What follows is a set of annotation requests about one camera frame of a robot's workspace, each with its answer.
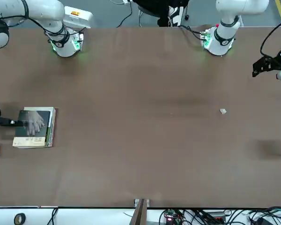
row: green led light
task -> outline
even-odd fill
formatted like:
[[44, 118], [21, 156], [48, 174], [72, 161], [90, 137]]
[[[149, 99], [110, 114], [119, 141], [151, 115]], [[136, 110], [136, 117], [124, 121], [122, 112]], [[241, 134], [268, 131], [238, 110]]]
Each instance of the green led light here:
[[80, 43], [78, 41], [72, 41], [75, 50], [80, 50]]
[[51, 45], [52, 45], [52, 47], [53, 47], [53, 50], [56, 51], [55, 45], [52, 43], [52, 41], [50, 41], [50, 43], [51, 43]]

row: small white object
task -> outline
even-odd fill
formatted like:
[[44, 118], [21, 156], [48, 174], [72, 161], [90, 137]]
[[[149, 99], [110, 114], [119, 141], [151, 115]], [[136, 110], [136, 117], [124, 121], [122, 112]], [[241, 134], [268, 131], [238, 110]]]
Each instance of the small white object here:
[[128, 0], [123, 0], [123, 3], [124, 3], [124, 5], [127, 5], [127, 4], [129, 4], [129, 1]]
[[223, 115], [227, 113], [226, 109], [220, 109], [220, 112], [221, 112], [221, 114], [223, 114]]
[[93, 28], [96, 26], [94, 15], [91, 12], [65, 6], [64, 24], [73, 28]]

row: book cover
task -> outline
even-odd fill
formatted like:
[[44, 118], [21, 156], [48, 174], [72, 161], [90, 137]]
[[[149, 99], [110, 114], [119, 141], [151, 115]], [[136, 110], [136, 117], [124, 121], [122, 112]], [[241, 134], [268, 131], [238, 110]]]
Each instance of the book cover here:
[[24, 107], [24, 110], [50, 112], [45, 147], [52, 147], [52, 139], [53, 139], [52, 135], [54, 130], [54, 122], [55, 122], [55, 108], [54, 107]]
[[16, 127], [14, 147], [45, 146], [50, 111], [21, 110], [18, 120], [24, 122], [24, 127]]

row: tape roll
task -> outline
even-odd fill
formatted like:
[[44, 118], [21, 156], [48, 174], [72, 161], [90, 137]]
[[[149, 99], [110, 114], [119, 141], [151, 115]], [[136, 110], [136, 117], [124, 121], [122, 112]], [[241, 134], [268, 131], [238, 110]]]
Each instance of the tape roll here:
[[26, 216], [24, 213], [18, 213], [14, 218], [15, 225], [22, 225], [25, 223]]

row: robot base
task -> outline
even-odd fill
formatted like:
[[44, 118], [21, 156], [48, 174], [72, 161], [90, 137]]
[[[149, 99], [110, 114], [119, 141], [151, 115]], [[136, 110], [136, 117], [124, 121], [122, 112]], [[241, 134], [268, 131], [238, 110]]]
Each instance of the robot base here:
[[201, 45], [203, 48], [207, 49], [213, 55], [224, 55], [228, 52], [228, 50], [232, 47], [232, 43], [234, 40], [230, 41], [227, 45], [221, 45], [219, 41], [217, 41], [214, 37], [214, 30], [216, 27], [212, 27], [206, 30], [204, 33], [200, 35], [201, 39], [205, 39], [205, 41], [201, 41]]
[[55, 44], [52, 44], [53, 50], [56, 52], [57, 55], [61, 57], [70, 57], [74, 55], [76, 52], [82, 50], [82, 44], [83, 44], [83, 34], [82, 33], [76, 33], [76, 31], [72, 29], [67, 29], [69, 31], [70, 38], [65, 43], [63, 47], [57, 47]]

